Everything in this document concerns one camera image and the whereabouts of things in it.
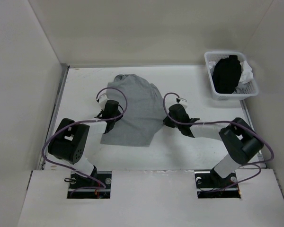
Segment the grey tank top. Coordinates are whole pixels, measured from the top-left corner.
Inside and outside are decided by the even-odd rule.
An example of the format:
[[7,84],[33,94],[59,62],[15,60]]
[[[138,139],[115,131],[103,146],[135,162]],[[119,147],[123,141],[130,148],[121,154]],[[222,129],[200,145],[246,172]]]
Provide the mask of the grey tank top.
[[128,106],[113,129],[102,135],[101,144],[149,147],[166,117],[158,88],[135,74],[117,75],[107,86],[108,99],[118,101],[124,108],[125,96]]

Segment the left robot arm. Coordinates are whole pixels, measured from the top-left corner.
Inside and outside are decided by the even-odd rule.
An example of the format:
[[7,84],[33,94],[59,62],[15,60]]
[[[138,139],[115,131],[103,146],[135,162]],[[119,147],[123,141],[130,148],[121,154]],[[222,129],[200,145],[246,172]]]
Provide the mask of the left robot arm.
[[97,168],[84,155],[86,141],[90,135],[107,134],[115,123],[122,118],[120,104],[115,100],[107,100],[101,112],[95,117],[100,120],[92,124],[79,123],[73,126],[74,120],[64,118],[58,129],[68,127],[49,142],[48,153],[64,161],[80,172],[80,182],[85,188],[93,188],[97,183]]

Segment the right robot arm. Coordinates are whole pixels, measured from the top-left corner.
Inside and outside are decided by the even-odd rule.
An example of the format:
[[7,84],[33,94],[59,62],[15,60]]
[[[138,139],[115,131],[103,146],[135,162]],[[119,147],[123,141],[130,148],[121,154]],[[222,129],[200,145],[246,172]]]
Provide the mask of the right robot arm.
[[228,154],[210,171],[210,182],[215,188],[225,187],[231,174],[246,165],[264,146],[257,134],[241,118],[235,118],[228,126],[196,124],[199,118],[190,118],[181,104],[169,108],[163,124],[177,128],[190,138],[207,138],[221,141]]

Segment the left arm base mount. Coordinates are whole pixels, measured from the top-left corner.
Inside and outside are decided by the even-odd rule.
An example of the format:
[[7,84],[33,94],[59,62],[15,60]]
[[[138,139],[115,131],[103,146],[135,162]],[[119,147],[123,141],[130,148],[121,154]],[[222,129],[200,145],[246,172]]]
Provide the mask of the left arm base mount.
[[98,182],[71,172],[65,178],[68,183],[68,199],[110,199],[112,172],[98,172],[97,179],[105,184],[105,188]]

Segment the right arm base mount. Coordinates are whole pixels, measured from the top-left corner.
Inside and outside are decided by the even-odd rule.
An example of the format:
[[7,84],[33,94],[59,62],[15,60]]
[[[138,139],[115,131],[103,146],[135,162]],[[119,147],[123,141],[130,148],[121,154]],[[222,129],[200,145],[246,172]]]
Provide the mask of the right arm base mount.
[[209,171],[195,172],[195,184],[199,199],[240,199],[240,190],[237,185],[235,172],[224,179],[214,180]]

